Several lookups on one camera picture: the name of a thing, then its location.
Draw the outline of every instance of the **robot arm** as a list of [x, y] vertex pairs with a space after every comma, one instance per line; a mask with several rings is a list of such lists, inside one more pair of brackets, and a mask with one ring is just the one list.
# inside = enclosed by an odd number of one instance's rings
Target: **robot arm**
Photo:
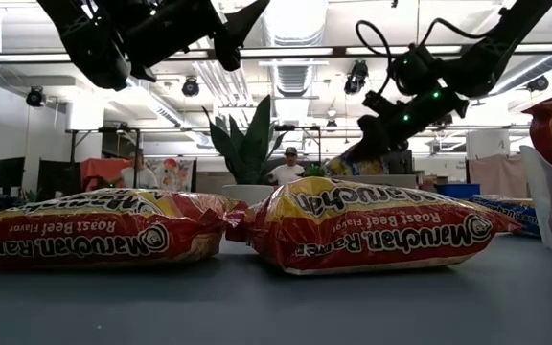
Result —
[[[519, 0], [509, 10], [502, 9], [495, 27], [460, 58], [434, 58], [425, 40], [418, 46], [411, 44], [408, 52], [390, 63], [387, 73], [401, 93], [414, 98], [408, 103], [391, 103], [380, 92], [370, 91], [363, 102], [379, 116], [364, 116], [364, 121], [358, 123], [361, 130], [366, 133], [372, 127], [374, 130], [381, 127], [381, 133], [388, 133], [388, 138], [382, 141], [386, 144], [375, 152], [384, 155], [390, 150], [406, 150], [408, 138], [453, 110], [464, 118], [469, 102], [459, 95], [468, 98], [487, 95], [515, 48], [551, 6], [552, 0]], [[369, 140], [364, 135], [361, 142]]]
[[[90, 14], [82, 9], [82, 1]], [[122, 90], [129, 73], [156, 81], [150, 67], [208, 36], [227, 71], [269, 0], [257, 0], [220, 21], [210, 0], [37, 0], [57, 27], [72, 62], [95, 85]]]

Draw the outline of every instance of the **cap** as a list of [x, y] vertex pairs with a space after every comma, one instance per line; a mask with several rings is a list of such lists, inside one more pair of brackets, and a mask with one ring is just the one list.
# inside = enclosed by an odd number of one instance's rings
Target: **cap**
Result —
[[287, 149], [285, 149], [285, 155], [288, 155], [288, 154], [297, 155], [297, 149], [294, 147], [288, 147]]

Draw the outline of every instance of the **blue box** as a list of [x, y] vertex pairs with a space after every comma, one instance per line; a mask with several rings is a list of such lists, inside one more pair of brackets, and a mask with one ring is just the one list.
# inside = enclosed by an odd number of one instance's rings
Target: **blue box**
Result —
[[443, 196], [456, 198], [469, 198], [480, 194], [480, 184], [478, 183], [452, 183], [445, 185], [436, 185], [436, 192]]

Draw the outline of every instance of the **white shirt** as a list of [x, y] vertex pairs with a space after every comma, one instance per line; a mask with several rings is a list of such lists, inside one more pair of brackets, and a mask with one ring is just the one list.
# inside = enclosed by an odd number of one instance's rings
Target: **white shirt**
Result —
[[292, 167], [284, 164], [282, 166], [274, 168], [274, 170], [271, 171], [270, 174], [272, 174], [274, 178], [278, 180], [278, 185], [282, 186], [288, 184], [289, 182], [293, 182], [302, 178], [299, 175], [303, 172], [304, 168], [298, 166], [297, 164]]
[[[152, 189], [158, 188], [157, 177], [148, 168], [138, 170], [136, 188]], [[121, 170], [121, 178], [126, 188], [133, 188], [133, 168], [124, 168]]]

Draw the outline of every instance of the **table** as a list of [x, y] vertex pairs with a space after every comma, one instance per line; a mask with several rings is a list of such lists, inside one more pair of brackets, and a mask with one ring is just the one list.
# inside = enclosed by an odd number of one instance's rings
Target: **table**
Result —
[[5, 344], [549, 344], [552, 251], [510, 235], [430, 271], [295, 277], [239, 243], [175, 270], [0, 274]]

